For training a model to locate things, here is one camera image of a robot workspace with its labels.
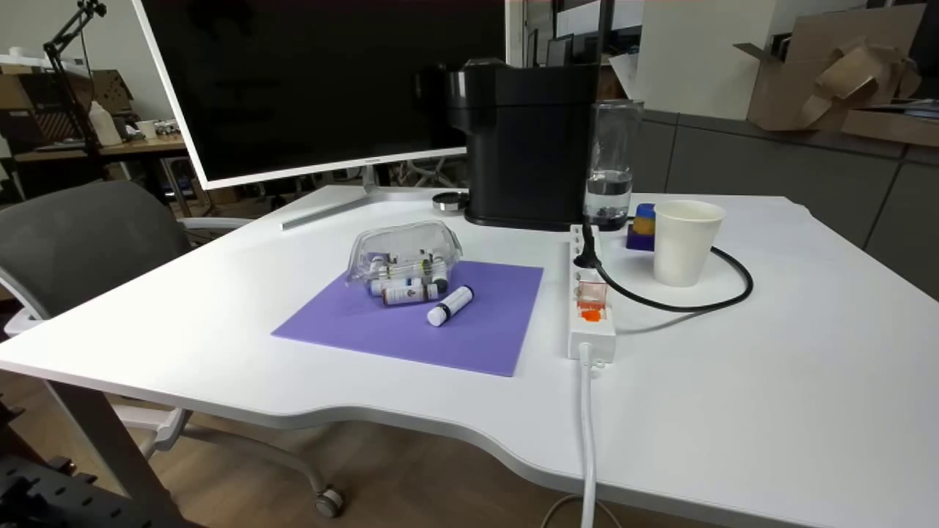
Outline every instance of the purple mat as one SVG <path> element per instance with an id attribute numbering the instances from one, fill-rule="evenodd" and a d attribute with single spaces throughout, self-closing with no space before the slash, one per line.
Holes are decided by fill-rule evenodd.
<path id="1" fill-rule="evenodd" d="M 385 309 L 360 281 L 335 278 L 272 335 L 353 352 L 475 369 L 511 378 L 523 352 L 541 267 L 461 261 L 453 287 L 469 284 L 475 299 L 435 328 L 428 305 Z"/>

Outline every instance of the paper cup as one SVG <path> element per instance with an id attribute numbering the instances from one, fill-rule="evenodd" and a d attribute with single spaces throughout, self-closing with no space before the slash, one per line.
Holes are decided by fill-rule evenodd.
<path id="1" fill-rule="evenodd" d="M 655 205 L 655 278 L 662 284 L 696 284 L 724 208 L 699 199 Z"/>

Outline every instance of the white monitor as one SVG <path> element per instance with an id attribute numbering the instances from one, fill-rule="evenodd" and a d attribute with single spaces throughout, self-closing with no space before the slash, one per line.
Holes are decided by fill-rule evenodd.
<path id="1" fill-rule="evenodd" d="M 136 0 L 206 192 L 464 155 L 445 71 L 523 64 L 523 0 Z"/>

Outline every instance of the clear bottle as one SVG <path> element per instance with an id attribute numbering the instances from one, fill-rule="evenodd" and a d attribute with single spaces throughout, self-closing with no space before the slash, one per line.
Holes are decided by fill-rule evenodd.
<path id="1" fill-rule="evenodd" d="M 592 151 L 583 187 L 583 215 L 601 233 L 615 233 L 629 224 L 640 118 L 640 104 L 607 99 L 592 105 Z"/>
<path id="2" fill-rule="evenodd" d="M 114 126 L 111 113 L 106 113 L 96 99 L 90 99 L 89 123 L 96 136 L 96 143 L 121 143 L 121 132 Z"/>

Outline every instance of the black coffee maker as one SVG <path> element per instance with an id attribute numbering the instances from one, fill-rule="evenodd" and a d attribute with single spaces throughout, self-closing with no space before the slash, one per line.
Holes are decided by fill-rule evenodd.
<path id="1" fill-rule="evenodd" d="M 469 64 L 448 74 L 448 120 L 469 143 L 466 221 L 568 230 L 583 211 L 596 69 Z"/>

